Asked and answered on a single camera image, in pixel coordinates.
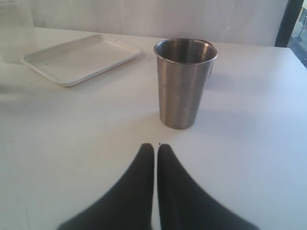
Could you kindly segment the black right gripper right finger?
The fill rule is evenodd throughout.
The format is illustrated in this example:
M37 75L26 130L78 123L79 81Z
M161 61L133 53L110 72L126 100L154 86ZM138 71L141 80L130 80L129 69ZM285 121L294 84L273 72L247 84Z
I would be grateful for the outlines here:
M163 230L258 229L206 193L168 144L162 144L158 149L157 190Z

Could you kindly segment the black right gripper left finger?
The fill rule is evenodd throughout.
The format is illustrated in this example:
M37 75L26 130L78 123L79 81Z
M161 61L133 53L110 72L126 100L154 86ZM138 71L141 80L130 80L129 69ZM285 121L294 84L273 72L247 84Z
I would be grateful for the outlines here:
M103 197L59 226L60 230L150 230L154 148L140 146L129 168Z

